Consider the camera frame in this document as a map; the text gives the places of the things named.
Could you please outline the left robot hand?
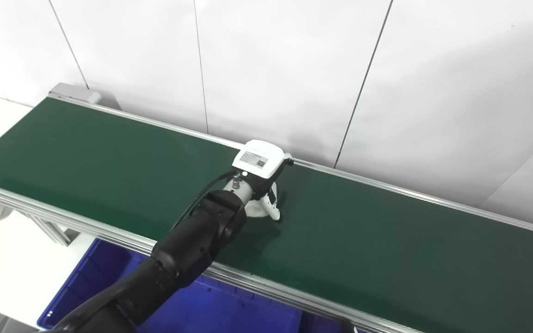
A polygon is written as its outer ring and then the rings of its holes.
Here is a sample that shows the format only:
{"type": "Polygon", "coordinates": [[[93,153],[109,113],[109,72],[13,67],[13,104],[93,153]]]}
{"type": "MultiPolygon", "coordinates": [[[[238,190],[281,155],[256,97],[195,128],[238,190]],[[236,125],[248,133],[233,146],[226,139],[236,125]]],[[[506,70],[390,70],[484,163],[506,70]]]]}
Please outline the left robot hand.
{"type": "Polygon", "coordinates": [[[236,174],[225,190],[236,194],[248,217],[270,217],[281,223],[277,179],[294,158],[280,147],[259,140],[248,141],[235,156],[231,166],[236,174]]]}

